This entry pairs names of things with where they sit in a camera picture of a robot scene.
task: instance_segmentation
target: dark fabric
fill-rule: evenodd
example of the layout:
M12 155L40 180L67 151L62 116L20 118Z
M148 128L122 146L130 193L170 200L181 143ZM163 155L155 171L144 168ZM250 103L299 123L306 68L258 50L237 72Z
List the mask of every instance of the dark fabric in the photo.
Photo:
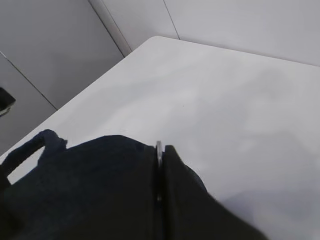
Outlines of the dark fabric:
M104 136L42 158L2 194L7 210L23 223L13 239L52 240L85 219L120 191L116 184L142 161L144 148L124 136ZM114 210L120 213L121 206Z
M42 146L37 167L10 186L8 173ZM212 198L173 147L159 169L154 147L124 136L66 149L42 131L2 165L0 240L265 239Z
M14 169L22 164L28 157L34 154L37 150L44 147L44 151L38 161L41 163L42 159L53 157L55 154L66 150L67 141L59 138L52 130L44 130L38 133L30 141L13 150L5 158L2 165L4 175L7 177Z

